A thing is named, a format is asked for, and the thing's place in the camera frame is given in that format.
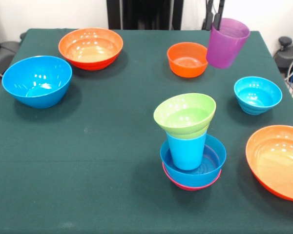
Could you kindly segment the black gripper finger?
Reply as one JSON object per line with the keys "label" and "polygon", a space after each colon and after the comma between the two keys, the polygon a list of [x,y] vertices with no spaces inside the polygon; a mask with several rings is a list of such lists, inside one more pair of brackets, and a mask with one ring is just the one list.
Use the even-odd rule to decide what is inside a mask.
{"label": "black gripper finger", "polygon": [[213,21],[213,26],[216,30],[220,30],[224,5],[225,0],[219,0],[218,12],[215,14]]}
{"label": "black gripper finger", "polygon": [[213,0],[206,1],[205,29],[209,31],[213,24]]}

